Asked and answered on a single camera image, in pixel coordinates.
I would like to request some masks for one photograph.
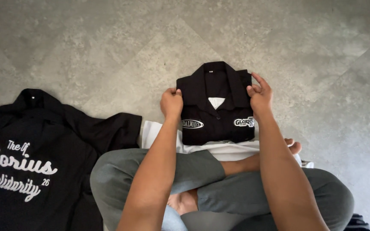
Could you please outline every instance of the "gray trousers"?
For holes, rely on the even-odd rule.
[[[147,149],[108,152],[96,163],[90,178],[92,193],[110,231],[118,226],[132,179]],[[354,199],[348,188],[331,173],[303,169],[315,194],[318,208],[330,230],[343,231],[352,217]],[[198,188],[200,211],[249,215],[232,231],[276,231],[260,172],[225,177],[224,169],[208,151],[176,155],[171,194]],[[186,231],[179,214],[167,206],[163,231]]]

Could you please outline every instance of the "embroidered patch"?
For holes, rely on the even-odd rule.
[[[234,125],[237,127],[254,127],[254,117],[250,116],[246,119],[236,119],[234,120]]]
[[[203,123],[198,120],[182,120],[182,128],[201,128]]]

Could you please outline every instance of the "hand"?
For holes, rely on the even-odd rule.
[[[168,88],[161,98],[161,111],[167,118],[175,118],[179,120],[181,117],[183,101],[181,90],[176,90],[175,88]]]
[[[272,89],[268,83],[258,74],[252,72],[252,76],[260,84],[252,84],[246,87],[251,97],[251,107],[254,111],[254,119],[259,121],[263,116],[272,116]]]

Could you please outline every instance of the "black shirt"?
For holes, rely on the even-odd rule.
[[[184,102],[183,144],[253,139],[253,111],[246,91],[251,84],[247,70],[235,71],[225,62],[205,63],[191,76],[179,78],[176,87],[181,89]]]
[[[90,172],[101,154],[138,147],[141,119],[91,118],[37,89],[0,106],[0,231],[101,231]]]

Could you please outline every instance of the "concrete floor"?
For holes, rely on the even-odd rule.
[[[370,223],[370,0],[0,0],[0,104],[34,87],[162,122],[161,92],[218,60],[269,81],[284,135]]]

